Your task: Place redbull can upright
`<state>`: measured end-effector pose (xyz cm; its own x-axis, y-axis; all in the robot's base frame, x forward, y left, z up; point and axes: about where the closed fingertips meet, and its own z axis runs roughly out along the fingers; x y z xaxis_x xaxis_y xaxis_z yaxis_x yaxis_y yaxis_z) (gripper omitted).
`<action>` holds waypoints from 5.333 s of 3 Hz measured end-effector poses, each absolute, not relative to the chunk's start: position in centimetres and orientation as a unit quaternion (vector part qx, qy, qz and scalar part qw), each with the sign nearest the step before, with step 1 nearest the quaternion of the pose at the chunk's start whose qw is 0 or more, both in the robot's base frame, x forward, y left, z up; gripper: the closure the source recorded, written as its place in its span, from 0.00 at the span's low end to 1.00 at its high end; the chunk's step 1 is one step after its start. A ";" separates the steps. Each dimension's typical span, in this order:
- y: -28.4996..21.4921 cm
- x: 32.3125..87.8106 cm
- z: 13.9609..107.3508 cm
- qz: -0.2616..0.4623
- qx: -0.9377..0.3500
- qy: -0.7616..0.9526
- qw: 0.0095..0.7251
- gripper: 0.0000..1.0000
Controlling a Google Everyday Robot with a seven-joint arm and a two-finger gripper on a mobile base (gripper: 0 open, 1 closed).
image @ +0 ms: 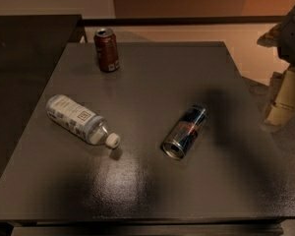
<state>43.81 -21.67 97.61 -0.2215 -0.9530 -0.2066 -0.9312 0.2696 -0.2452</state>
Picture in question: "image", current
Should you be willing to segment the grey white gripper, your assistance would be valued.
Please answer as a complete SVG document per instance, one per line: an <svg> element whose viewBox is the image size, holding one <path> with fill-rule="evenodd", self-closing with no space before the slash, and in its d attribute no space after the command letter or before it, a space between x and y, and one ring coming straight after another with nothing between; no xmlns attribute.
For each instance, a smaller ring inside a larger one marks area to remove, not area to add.
<svg viewBox="0 0 295 236"><path fill-rule="evenodd" d="M276 47L278 57L295 64L295 6L283 20L257 40L263 47ZM274 72L262 111L261 128L276 132L295 114L295 65L283 73Z"/></svg>

